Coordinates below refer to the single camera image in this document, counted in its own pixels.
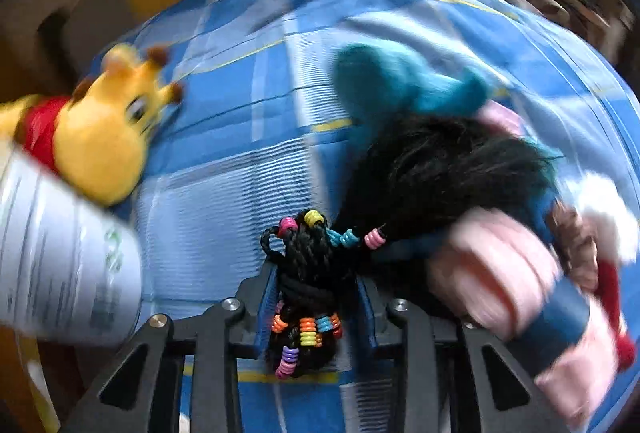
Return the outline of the pink yarn skein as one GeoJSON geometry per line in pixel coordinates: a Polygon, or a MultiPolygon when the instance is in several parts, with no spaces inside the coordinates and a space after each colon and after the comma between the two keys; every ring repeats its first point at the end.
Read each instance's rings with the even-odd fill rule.
{"type": "Polygon", "coordinates": [[[474,208],[427,271],[436,297],[506,343],[570,429],[588,425],[616,377],[614,332],[602,305],[563,275],[532,231],[474,208]]]}

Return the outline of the red plush item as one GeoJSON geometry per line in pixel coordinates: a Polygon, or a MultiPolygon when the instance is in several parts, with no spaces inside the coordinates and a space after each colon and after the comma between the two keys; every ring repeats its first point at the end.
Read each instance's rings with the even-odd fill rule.
{"type": "Polygon", "coordinates": [[[598,261],[598,286],[594,291],[614,332],[619,372],[630,368],[637,356],[637,348],[624,325],[620,306],[620,274],[617,266],[605,260],[598,261]]]}

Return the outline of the teal plush doll pink dress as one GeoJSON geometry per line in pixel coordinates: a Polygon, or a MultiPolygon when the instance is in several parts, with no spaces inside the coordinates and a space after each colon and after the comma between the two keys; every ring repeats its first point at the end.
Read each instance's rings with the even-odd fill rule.
{"type": "Polygon", "coordinates": [[[428,66],[408,46],[352,43],[338,49],[331,65],[334,91],[352,121],[352,146],[363,152],[397,118],[408,115],[475,118],[491,129],[522,136],[523,122],[490,98],[497,83],[465,68],[449,77],[428,66]]]}

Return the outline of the clear plastic bag of cotton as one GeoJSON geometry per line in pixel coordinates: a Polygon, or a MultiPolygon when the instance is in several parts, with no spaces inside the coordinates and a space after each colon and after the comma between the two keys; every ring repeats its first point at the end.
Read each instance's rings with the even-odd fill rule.
{"type": "Polygon", "coordinates": [[[616,266],[636,262],[639,223],[606,176],[587,172],[565,183],[567,198],[596,237],[598,254],[616,266]]]}

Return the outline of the blue plaid bed sheet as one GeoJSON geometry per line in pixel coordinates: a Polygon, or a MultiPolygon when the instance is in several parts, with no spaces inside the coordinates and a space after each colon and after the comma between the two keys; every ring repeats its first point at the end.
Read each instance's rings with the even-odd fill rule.
{"type": "Polygon", "coordinates": [[[638,208],[637,98],[591,45],[541,16],[503,0],[182,0],[120,34],[167,46],[165,76],[186,85],[117,210],[142,245],[142,318],[230,297],[257,273],[259,235],[280,217],[335,216],[349,130],[329,64],[371,39],[408,45],[447,76],[487,72],[570,173],[608,175],[638,208]]]}

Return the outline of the white protein powder can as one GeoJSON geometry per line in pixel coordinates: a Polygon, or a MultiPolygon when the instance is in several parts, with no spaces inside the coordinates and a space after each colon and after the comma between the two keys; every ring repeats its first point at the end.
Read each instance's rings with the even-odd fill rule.
{"type": "Polygon", "coordinates": [[[8,141],[1,143],[1,323],[68,344],[134,330],[141,251],[131,228],[8,141]]]}

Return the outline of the yellow plush bear toy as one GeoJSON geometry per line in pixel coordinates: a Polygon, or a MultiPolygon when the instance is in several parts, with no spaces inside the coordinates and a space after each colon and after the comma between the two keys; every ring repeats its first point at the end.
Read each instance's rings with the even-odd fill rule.
{"type": "Polygon", "coordinates": [[[141,179],[163,110],[182,101],[183,85],[163,80],[168,63],[166,46],[116,44],[72,94],[3,103],[1,135],[82,196],[117,205],[141,179]]]}

